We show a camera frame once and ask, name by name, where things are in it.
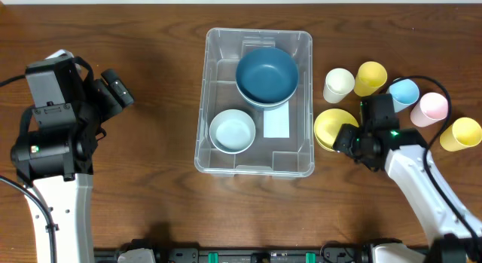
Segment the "yellow bowl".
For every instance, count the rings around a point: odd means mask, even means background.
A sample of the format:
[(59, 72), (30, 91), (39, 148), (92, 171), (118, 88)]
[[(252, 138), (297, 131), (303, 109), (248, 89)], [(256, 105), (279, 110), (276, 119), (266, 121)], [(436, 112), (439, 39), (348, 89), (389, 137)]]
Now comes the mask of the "yellow bowl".
[(342, 109), (328, 109), (323, 111), (314, 122), (314, 136), (317, 143), (327, 151), (332, 148), (337, 134), (343, 124), (351, 124), (358, 127), (355, 117)]

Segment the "light blue cup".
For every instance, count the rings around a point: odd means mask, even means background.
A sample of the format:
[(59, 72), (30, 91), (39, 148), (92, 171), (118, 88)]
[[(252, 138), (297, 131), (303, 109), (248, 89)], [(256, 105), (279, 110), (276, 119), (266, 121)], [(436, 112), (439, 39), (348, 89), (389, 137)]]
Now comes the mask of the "light blue cup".
[(392, 95), (395, 113), (413, 105), (419, 99), (419, 88), (410, 79), (395, 82), (386, 92)]

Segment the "cream cup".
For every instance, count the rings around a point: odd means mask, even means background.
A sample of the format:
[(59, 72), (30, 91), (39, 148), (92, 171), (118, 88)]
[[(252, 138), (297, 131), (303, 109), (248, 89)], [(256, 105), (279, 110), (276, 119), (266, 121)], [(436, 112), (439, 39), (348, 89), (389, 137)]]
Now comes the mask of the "cream cup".
[(323, 97), (329, 103), (338, 103), (353, 91), (355, 78), (353, 74), (342, 68), (332, 69), (325, 77)]

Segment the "yellow cup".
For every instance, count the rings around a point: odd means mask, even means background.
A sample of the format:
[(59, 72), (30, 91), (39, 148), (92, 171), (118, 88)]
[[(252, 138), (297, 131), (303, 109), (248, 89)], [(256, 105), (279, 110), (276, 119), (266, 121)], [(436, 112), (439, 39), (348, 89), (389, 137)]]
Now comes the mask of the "yellow cup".
[(481, 126), (472, 118), (459, 118), (440, 136), (440, 144), (446, 151), (460, 151), (477, 146), (481, 142)]
[(388, 78), (387, 71), (378, 62), (363, 63), (355, 77), (354, 92), (358, 96), (369, 96), (382, 87)]

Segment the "pink cup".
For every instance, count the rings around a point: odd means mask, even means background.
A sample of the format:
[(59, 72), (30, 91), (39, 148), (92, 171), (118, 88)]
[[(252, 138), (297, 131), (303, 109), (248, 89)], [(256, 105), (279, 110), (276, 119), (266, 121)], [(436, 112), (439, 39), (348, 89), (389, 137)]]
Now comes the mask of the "pink cup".
[(445, 96), (431, 92), (424, 94), (410, 113), (410, 119), (417, 127), (427, 127), (444, 120), (448, 114)]

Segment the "clear plastic storage bin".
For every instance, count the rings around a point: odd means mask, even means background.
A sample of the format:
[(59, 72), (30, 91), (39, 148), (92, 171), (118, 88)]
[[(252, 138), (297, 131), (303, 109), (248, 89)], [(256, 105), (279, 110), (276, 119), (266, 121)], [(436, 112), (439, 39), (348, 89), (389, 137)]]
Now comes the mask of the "clear plastic storage bin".
[[(248, 52), (275, 47), (290, 54), (299, 82), (289, 102), (289, 137), (264, 138), (264, 111), (249, 105), (236, 87), (236, 67)], [(246, 112), (255, 122), (253, 144), (239, 154), (225, 154), (211, 142), (212, 119), (228, 109)], [(256, 175), (303, 178), (315, 169), (313, 138), (313, 39), (305, 31), (213, 28), (206, 49), (194, 165), (213, 176)]]

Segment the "grey bowl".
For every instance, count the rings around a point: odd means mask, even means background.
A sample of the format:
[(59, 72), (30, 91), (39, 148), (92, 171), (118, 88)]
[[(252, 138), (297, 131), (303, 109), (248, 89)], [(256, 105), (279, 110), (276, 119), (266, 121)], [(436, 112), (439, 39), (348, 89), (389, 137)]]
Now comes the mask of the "grey bowl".
[(218, 113), (209, 126), (212, 144), (225, 154), (239, 154), (255, 141), (256, 127), (244, 111), (228, 109)]

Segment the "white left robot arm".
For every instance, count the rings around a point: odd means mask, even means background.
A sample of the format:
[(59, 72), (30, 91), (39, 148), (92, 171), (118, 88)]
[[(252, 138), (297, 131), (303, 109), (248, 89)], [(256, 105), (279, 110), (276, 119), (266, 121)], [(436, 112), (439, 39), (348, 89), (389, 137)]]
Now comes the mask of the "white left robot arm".
[(26, 67), (34, 100), (11, 149), (31, 213), (39, 262), (93, 262), (93, 154), (102, 124), (134, 102), (113, 69), (94, 78), (81, 57), (60, 50)]

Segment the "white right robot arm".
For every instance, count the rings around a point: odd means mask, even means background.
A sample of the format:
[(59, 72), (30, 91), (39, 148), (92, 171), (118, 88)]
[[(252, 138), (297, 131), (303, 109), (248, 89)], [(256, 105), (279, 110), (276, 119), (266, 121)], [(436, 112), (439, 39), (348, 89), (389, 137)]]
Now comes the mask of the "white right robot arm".
[(479, 262), (481, 221), (440, 174), (426, 141), (415, 129), (375, 130), (342, 124), (333, 144), (355, 162), (382, 170), (400, 188), (429, 243), (426, 254), (403, 243), (372, 244), (370, 262)]

